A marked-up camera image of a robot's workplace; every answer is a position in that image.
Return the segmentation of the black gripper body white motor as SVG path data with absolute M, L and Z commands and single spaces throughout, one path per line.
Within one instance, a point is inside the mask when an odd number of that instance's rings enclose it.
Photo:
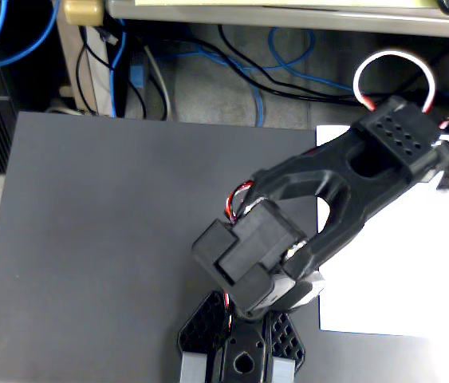
M 449 172 L 449 141 L 437 140 L 431 146 L 437 155 L 435 170 Z

